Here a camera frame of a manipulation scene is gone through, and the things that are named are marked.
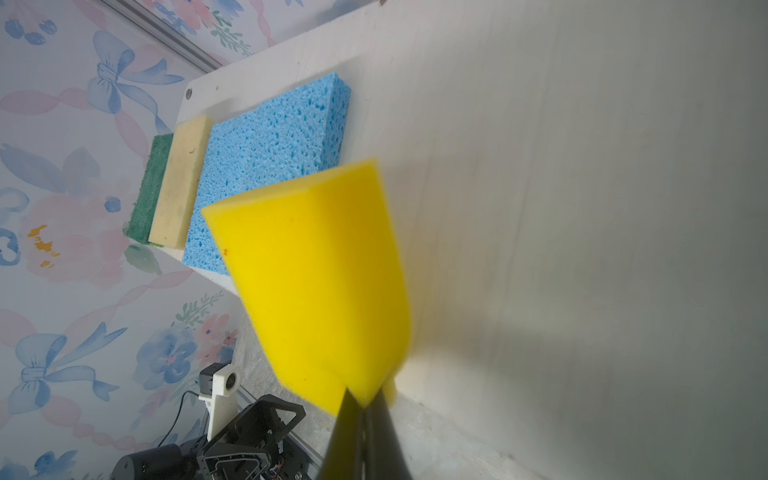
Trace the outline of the bright yellow foam sponge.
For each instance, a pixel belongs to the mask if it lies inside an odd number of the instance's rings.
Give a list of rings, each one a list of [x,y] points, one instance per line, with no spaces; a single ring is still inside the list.
[[[280,384],[330,415],[390,392],[411,343],[378,163],[254,189],[202,211]]]

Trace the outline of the green scouring sponge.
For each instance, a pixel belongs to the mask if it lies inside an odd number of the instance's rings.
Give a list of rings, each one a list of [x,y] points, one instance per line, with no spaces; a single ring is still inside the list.
[[[154,137],[138,197],[123,233],[139,244],[149,244],[155,210],[173,141],[173,133]]]

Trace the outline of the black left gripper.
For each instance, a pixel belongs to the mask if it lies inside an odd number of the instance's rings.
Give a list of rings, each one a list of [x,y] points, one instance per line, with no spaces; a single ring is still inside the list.
[[[277,462],[288,434],[305,418],[303,406],[267,394],[238,413],[217,435],[215,454]],[[204,473],[198,455],[211,441],[206,436],[182,444],[168,444],[121,457],[110,478],[115,479],[239,479],[227,473]]]

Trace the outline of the blue sponge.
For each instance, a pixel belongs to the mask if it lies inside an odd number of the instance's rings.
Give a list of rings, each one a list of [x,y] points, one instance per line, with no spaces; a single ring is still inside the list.
[[[351,88],[335,73],[212,127],[182,263],[228,273],[201,210],[339,164]]]

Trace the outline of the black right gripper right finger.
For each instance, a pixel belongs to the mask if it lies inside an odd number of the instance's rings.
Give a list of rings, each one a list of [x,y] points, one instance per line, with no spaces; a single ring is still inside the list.
[[[411,480],[383,390],[363,410],[364,478]]]

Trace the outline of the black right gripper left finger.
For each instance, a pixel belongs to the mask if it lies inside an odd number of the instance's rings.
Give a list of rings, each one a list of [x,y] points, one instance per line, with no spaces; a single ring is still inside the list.
[[[346,391],[328,444],[319,480],[363,478],[364,410]]]

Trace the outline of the pale yellow sponge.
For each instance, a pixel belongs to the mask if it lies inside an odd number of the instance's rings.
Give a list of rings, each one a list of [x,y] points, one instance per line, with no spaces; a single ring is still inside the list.
[[[202,115],[177,126],[149,233],[149,242],[183,249],[213,119]]]

